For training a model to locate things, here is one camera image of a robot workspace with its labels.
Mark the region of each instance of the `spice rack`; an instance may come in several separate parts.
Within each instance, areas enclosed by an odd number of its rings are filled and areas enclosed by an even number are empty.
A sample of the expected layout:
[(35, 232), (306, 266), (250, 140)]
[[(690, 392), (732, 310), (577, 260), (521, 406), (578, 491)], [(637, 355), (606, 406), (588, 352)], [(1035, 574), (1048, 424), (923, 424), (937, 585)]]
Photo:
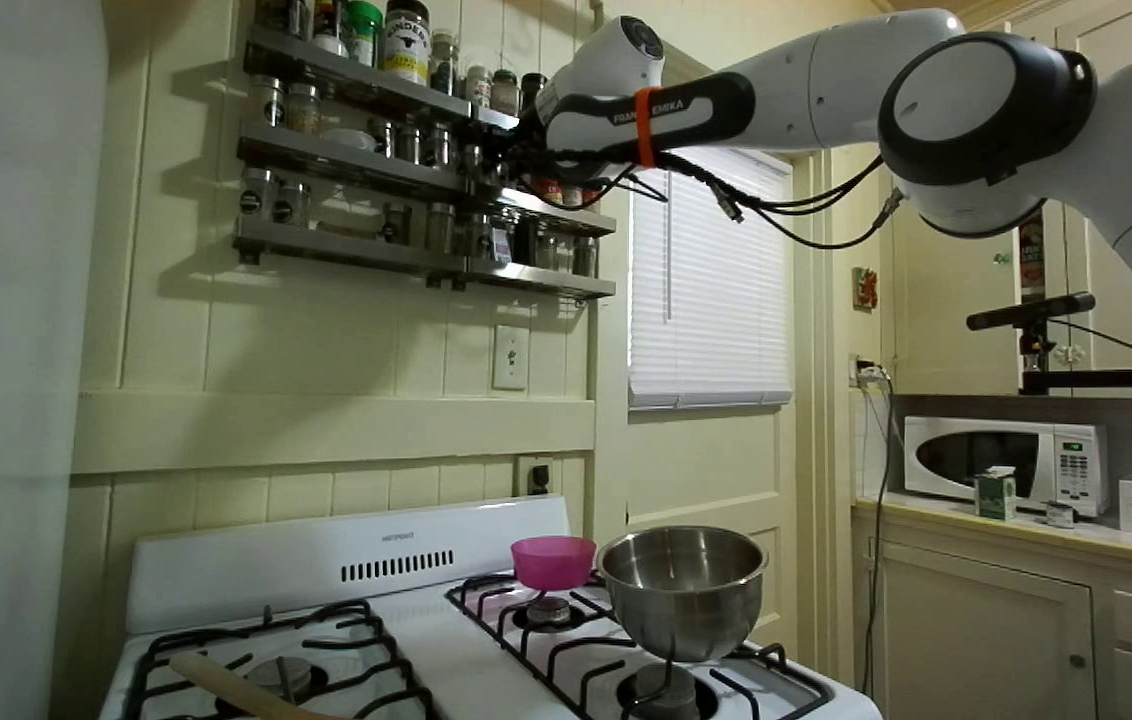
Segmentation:
[[(516, 127), (516, 116), (509, 112), (493, 112), (485, 103), (445, 96), (408, 82), (398, 77), (383, 77), (376, 68), (332, 55), (284, 33), (262, 33), (262, 29), (250, 33), (244, 45), (244, 73), (278, 77), (278, 78), (316, 78), (320, 87), (326, 87), (324, 96), (326, 103), (348, 103), (376, 116), (394, 116), (410, 125), (445, 118), (460, 140), (494, 144)], [(460, 213), (513, 208), (577, 240), (606, 234), (614, 229), (600, 213), (563, 213), (534, 199), (531, 192), (488, 184), (485, 176), (380, 155), (376, 146), (352, 146), (295, 127), (271, 127), (271, 125), (244, 127), (237, 150), (250, 168), (304, 170), (405, 199), (445, 199), (454, 204)], [(408, 277), (424, 277), (429, 282), (446, 280), (450, 286), (502, 282), (502, 286), (555, 290), (577, 301), (594, 301), (614, 290), (614, 282), (600, 280), (594, 272), (509, 263), (488, 254), (446, 254), (410, 244), (386, 244), (383, 234), (344, 234), (306, 225), (277, 225), (262, 214), (237, 218), (237, 251), (244, 263), (262, 260), (262, 251), (278, 251), (278, 254), (408, 272)]]

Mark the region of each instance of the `white window blind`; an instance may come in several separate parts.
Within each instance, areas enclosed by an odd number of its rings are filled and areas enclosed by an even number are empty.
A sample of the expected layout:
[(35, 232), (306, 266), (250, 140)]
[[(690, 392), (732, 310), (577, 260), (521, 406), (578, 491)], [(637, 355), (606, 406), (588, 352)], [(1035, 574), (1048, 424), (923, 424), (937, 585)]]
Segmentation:
[[(793, 196), (788, 162), (748, 150), (682, 150), (765, 199)], [(631, 196), (631, 410), (777, 406), (793, 395), (788, 240), (714, 196), (649, 170), (669, 204)]]

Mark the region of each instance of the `metal mixing bowl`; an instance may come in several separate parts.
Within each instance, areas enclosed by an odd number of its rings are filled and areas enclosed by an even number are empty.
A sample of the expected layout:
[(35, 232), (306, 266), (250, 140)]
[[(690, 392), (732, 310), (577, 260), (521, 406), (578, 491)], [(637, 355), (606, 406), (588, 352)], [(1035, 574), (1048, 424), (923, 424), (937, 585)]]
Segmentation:
[(602, 549), (611, 616), (652, 656), (710, 663), (761, 616), (765, 552), (728, 528), (664, 523)]

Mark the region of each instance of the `pink container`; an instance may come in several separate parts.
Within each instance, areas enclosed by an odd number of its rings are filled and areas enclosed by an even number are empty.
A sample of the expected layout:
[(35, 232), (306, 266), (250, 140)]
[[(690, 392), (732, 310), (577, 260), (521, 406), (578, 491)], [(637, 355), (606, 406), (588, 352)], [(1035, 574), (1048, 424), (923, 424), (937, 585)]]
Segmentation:
[(513, 545), (516, 579), (534, 590), (569, 590), (592, 574), (594, 545), (582, 537), (525, 537)]

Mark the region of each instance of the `microwave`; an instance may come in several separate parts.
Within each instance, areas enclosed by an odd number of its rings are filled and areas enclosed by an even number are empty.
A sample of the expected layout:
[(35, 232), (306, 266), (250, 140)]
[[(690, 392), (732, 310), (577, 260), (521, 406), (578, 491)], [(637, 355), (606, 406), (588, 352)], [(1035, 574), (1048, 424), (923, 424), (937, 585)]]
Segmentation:
[(992, 463), (1016, 466), (1016, 506), (1066, 500), (1086, 519), (1107, 506), (1094, 424), (904, 417), (904, 491), (971, 500)]

